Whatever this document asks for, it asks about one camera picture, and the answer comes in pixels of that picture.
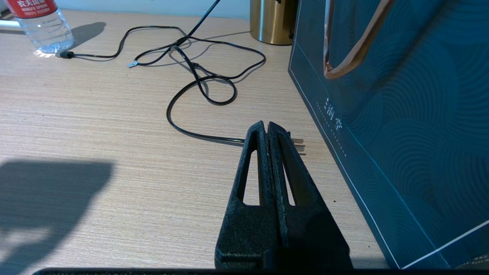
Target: white wall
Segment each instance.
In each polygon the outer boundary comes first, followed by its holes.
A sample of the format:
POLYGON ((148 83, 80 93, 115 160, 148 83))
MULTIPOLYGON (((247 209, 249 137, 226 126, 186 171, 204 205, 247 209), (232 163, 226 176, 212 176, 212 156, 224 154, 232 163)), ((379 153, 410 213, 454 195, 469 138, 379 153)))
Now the white wall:
MULTIPOLYGON (((61 9, 201 16, 214 0, 55 0, 61 9)), ((221 0, 212 17, 249 19, 249 0, 221 0)))

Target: gold trash can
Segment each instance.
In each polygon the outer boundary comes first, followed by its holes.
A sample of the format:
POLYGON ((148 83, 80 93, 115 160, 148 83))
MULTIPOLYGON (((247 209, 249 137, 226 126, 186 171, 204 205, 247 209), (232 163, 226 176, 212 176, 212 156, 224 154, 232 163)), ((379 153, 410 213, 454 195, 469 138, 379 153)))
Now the gold trash can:
POLYGON ((250 0, 251 36, 268 44, 292 44, 297 4, 298 0, 250 0))

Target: light wood grain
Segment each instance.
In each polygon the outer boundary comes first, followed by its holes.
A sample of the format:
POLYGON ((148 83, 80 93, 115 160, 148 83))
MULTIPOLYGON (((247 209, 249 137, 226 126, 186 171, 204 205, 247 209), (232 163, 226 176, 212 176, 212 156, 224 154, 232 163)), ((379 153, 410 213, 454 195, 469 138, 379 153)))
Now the light wood grain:
MULTIPOLYGON (((72 28, 106 23, 100 35, 73 50, 93 54, 114 53, 126 30, 134 26, 176 25, 189 31, 198 20, 80 11, 64 14, 72 28)), ((260 50, 267 62, 237 84, 238 98, 228 106, 213 106, 197 88, 191 89, 176 104, 174 121, 198 133, 236 138, 244 138, 258 120, 274 121, 293 137, 303 138, 304 163, 350 245, 354 265, 387 267, 287 73, 290 46, 263 44, 248 31, 248 22, 237 19, 208 18, 202 24, 195 36, 226 35, 219 39, 260 50)), ((1 163, 89 160, 113 164, 110 180, 90 197, 83 215, 69 225, 69 233, 41 259, 15 263, 22 274, 43 267, 214 267, 214 247, 241 148, 191 138, 168 124, 168 102, 193 80, 181 65, 126 67, 140 52, 178 37, 175 30, 138 31, 130 35, 118 58, 92 62, 42 57, 24 35, 0 32, 1 163)), ((207 47, 195 42, 184 51, 192 58, 207 47)), ((253 53, 214 45, 194 62, 234 75, 258 60, 253 53)), ((170 63, 174 61, 165 58, 157 65, 170 63)), ((215 99, 231 93, 229 86, 216 82, 209 83, 209 88, 215 99)), ((253 186, 247 192, 256 196, 253 186)), ((1 192, 15 188, 18 194, 21 187, 13 183, 1 192)), ((32 218, 31 208, 43 207, 42 200, 38 205, 31 202, 35 194, 23 192, 25 196, 13 201, 20 207, 29 205, 25 216, 11 217, 19 221, 32 218)), ((70 207, 63 196, 58 202, 60 209, 70 207)), ((1 207, 0 214, 8 214, 1 207)), ((2 226, 0 240, 6 236, 2 226)), ((28 230, 34 234, 37 229, 28 230)))

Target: bag handle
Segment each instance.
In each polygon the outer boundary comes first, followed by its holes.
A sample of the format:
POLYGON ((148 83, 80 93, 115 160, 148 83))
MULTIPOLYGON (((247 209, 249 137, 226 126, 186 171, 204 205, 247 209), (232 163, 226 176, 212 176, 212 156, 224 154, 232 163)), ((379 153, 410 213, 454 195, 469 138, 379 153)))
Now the bag handle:
POLYGON ((326 79, 337 79, 353 71, 363 62, 393 4, 394 0, 380 0, 362 37, 360 37, 355 46, 353 46, 345 59, 343 59, 338 66, 333 68, 330 65, 329 43, 331 39, 331 25, 333 22, 334 0, 329 1, 329 11, 326 13, 327 18, 325 20, 326 26, 324 39, 324 76, 326 79))

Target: plastic water bottle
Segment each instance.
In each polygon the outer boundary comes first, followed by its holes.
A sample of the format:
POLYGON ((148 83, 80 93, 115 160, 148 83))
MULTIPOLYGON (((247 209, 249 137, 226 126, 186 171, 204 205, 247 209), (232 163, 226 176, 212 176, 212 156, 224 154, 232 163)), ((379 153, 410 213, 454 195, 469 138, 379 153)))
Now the plastic water bottle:
POLYGON ((73 34, 54 0, 5 0, 34 46, 56 53, 73 45, 73 34))

